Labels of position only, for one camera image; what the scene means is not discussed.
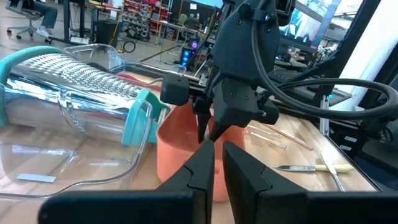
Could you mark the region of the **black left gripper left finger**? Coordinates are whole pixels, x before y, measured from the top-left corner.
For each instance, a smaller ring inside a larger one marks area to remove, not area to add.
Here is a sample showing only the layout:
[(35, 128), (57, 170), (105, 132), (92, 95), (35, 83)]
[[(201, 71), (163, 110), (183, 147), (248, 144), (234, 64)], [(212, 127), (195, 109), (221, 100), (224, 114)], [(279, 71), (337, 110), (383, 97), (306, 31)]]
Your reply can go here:
[(215, 146), (205, 141), (153, 190), (68, 191), (42, 204), (39, 224), (210, 224)]

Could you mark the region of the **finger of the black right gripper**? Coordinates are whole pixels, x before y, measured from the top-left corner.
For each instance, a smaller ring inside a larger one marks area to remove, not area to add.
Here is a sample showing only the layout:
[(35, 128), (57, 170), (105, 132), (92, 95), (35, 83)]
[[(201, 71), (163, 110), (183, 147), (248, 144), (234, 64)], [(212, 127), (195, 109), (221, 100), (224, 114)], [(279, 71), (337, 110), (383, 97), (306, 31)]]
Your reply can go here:
[(197, 117), (198, 142), (205, 138), (206, 127), (211, 118), (211, 102), (207, 98), (195, 96), (192, 100), (192, 110)]
[(214, 93), (212, 141), (230, 126), (245, 128), (260, 112), (254, 90), (247, 83), (225, 78), (217, 84)]

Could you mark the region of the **grey spatula wooden handle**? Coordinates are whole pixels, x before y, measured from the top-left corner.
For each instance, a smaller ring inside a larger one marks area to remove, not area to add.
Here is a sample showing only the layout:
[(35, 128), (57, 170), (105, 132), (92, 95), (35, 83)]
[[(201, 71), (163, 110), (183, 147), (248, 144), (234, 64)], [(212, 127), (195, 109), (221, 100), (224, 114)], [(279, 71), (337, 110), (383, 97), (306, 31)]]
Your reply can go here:
[(289, 134), (288, 132), (286, 132), (284, 130), (277, 129), (277, 128), (275, 128), (272, 125), (266, 124), (266, 126), (268, 128), (270, 128), (271, 130), (273, 130), (273, 131), (275, 131), (275, 132), (277, 132), (277, 133), (279, 133), (279, 134), (281, 134), (281, 135), (283, 135), (283, 136), (295, 141), (296, 143), (300, 144), (301, 146), (306, 147), (308, 150), (311, 150), (311, 151), (313, 150), (313, 147), (310, 146), (309, 144), (307, 144), (304, 140), (301, 140), (301, 139), (293, 136), (292, 134)]

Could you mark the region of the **metal tongs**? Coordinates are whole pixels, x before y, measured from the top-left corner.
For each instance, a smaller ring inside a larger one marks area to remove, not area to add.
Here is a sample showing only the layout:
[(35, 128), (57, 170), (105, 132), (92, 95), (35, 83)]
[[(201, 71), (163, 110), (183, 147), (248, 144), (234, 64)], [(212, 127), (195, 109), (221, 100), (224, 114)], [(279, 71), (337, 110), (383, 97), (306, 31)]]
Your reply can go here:
[(329, 170), (333, 180), (335, 181), (335, 184), (338, 188), (339, 191), (341, 192), (345, 192), (345, 188), (343, 186), (342, 181), (340, 180), (340, 178), (338, 177), (337, 171), (332, 163), (332, 161), (329, 159), (327, 153), (325, 151), (320, 151), (320, 154), (322, 156), (323, 162), (326, 165), (327, 169)]

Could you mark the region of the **yellow-handled knife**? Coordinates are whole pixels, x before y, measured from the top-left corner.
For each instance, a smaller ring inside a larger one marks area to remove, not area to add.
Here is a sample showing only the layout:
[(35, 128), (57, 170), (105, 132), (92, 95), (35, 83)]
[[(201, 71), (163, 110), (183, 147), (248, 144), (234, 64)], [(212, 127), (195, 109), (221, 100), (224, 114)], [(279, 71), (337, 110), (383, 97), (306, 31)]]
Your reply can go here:
[[(274, 168), (288, 172), (315, 172), (315, 171), (328, 172), (328, 167), (323, 164), (316, 164), (313, 166), (279, 165), (279, 166), (274, 166)], [(334, 168), (338, 173), (348, 173), (354, 170), (354, 167), (349, 164), (335, 165)]]

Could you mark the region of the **orange plastic bin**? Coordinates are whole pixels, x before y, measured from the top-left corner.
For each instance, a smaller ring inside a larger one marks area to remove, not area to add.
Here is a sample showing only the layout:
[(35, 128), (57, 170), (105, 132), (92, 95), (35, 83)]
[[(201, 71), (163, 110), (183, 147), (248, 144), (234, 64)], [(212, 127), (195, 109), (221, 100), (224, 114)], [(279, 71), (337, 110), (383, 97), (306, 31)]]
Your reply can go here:
[[(231, 141), (244, 149), (244, 128), (231, 126), (215, 141), (213, 200), (225, 202), (228, 192), (224, 180), (223, 143)], [(157, 130), (157, 176), (165, 182), (198, 150), (196, 114), (192, 102), (176, 106)]]

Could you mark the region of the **black keyboard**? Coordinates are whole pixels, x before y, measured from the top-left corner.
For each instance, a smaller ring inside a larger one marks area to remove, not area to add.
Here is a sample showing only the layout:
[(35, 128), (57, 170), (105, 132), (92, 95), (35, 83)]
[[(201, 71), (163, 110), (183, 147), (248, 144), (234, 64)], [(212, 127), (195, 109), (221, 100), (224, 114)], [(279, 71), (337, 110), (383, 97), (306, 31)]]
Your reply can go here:
[[(268, 76), (276, 85), (278, 85), (293, 77), (298, 76), (299, 74), (300, 73), (296, 72), (295, 70), (275, 69), (272, 72), (268, 73)], [(285, 93), (295, 100), (299, 100), (306, 104), (311, 104), (319, 87), (319, 85), (300, 86), (293, 89), (285, 90)], [(346, 93), (342, 90), (334, 88), (329, 95), (330, 106), (334, 106), (338, 103), (350, 99), (351, 97), (352, 95), (350, 93)]]

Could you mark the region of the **computer tower blue lights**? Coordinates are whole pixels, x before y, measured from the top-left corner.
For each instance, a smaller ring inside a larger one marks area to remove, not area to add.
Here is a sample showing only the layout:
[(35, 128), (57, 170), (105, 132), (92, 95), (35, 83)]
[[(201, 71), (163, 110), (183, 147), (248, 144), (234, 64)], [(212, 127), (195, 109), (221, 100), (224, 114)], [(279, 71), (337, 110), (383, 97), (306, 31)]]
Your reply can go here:
[(187, 43), (181, 49), (180, 53), (180, 65), (184, 66), (189, 70), (192, 64), (192, 59), (199, 48), (200, 40), (197, 38), (189, 38)]

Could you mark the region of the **computer monitor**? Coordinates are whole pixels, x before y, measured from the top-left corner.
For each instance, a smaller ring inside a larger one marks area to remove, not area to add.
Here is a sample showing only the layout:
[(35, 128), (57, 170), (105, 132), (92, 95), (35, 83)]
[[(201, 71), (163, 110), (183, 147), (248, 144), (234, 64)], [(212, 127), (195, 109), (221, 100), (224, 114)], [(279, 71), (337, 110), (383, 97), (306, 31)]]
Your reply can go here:
[(296, 0), (290, 22), (280, 26), (280, 45), (315, 52), (341, 0)]

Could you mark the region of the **red silicone spoon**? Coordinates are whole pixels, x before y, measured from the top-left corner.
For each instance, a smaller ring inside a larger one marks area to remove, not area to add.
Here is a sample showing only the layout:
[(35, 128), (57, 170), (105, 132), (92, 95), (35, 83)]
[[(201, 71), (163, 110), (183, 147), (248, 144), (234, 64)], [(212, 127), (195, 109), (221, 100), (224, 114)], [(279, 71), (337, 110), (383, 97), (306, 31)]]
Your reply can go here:
[(148, 88), (155, 91), (161, 90), (163, 78), (153, 79), (132, 72), (119, 72), (116, 75), (139, 87)]

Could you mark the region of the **red parts shelf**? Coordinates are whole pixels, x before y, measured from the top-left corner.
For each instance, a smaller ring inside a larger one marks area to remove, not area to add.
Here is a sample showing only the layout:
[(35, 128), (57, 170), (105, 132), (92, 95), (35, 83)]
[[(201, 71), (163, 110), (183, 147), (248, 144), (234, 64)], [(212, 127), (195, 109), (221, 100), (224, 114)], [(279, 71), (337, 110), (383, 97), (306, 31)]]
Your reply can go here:
[(123, 0), (123, 28), (127, 37), (148, 42), (166, 21), (173, 0)]

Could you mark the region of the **clear plastic bin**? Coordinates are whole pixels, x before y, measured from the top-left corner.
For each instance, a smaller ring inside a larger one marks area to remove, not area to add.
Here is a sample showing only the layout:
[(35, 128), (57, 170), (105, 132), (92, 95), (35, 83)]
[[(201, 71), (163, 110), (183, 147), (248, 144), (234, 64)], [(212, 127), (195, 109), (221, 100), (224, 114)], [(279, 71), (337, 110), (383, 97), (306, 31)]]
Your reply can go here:
[(117, 53), (114, 47), (106, 44), (77, 45), (66, 47), (64, 51), (83, 63), (112, 74), (133, 73), (149, 78), (162, 78), (169, 73), (182, 76), (187, 71), (183, 65), (173, 64), (167, 68), (161, 68), (130, 60)]
[(5, 88), (0, 104), (0, 197), (47, 198), (113, 189), (146, 146), (148, 91), (108, 102), (74, 91)]

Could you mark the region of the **black trash bin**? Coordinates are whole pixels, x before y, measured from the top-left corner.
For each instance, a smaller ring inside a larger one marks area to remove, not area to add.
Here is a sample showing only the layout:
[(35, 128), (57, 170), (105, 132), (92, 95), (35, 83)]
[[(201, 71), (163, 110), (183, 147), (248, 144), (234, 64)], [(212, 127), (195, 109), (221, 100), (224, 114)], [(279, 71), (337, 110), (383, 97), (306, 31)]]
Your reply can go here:
[(116, 48), (118, 44), (118, 23), (116, 21), (97, 20), (95, 26), (95, 43), (108, 44)]

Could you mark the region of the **steel box grater teal trim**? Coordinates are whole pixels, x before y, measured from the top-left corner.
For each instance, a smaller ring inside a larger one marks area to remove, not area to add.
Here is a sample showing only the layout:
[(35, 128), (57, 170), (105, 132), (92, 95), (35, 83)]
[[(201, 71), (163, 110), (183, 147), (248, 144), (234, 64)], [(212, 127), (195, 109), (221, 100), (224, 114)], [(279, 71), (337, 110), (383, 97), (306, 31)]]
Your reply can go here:
[(138, 146), (157, 142), (169, 111), (145, 84), (55, 47), (29, 47), (0, 59), (0, 127), (18, 124)]

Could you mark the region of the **black desk leg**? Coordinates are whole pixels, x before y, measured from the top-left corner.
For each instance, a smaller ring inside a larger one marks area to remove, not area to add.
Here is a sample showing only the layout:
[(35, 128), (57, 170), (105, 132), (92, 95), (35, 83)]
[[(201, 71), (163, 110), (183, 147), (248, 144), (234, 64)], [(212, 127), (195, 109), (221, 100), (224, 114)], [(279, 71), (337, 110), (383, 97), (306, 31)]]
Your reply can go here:
[[(63, 42), (70, 45), (86, 45), (90, 43), (90, 40), (85, 38), (85, 3), (86, 0), (62, 0), (63, 2), (63, 38), (57, 38), (50, 36), (48, 43), (51, 41)], [(73, 29), (71, 27), (71, 9), (70, 3), (77, 4), (79, 13), (79, 27)]]

